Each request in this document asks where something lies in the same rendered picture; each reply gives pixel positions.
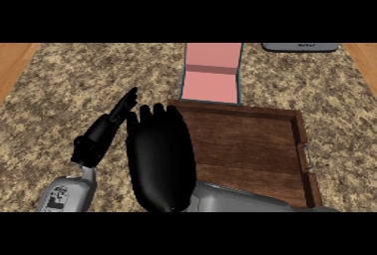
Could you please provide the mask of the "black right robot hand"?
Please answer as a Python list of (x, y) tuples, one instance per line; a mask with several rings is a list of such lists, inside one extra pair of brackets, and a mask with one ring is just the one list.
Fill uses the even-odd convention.
[(140, 106), (127, 119), (127, 157), (137, 202), (149, 212), (181, 212), (195, 187), (189, 128), (172, 105)]

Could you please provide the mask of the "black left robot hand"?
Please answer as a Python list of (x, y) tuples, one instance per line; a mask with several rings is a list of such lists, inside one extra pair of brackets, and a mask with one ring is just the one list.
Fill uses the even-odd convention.
[(116, 131), (137, 104), (137, 88), (131, 88), (116, 102), (110, 112), (101, 114), (85, 133), (73, 139), (70, 161), (96, 167), (109, 149)]

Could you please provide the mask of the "brown wooden tray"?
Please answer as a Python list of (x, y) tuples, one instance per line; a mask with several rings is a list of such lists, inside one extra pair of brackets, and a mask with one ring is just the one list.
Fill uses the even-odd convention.
[(168, 104), (187, 124), (201, 181), (266, 195), (294, 207), (322, 204), (298, 111), (178, 100)]

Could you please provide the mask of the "pink open box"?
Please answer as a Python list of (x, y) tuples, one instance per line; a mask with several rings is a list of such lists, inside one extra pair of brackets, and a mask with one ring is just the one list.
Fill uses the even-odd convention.
[(240, 43), (186, 43), (180, 99), (239, 104)]

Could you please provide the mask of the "dark grey appliance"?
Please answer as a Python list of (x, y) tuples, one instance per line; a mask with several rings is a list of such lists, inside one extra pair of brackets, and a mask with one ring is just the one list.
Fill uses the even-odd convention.
[(331, 53), (338, 49), (338, 43), (263, 43), (267, 52), (277, 53)]

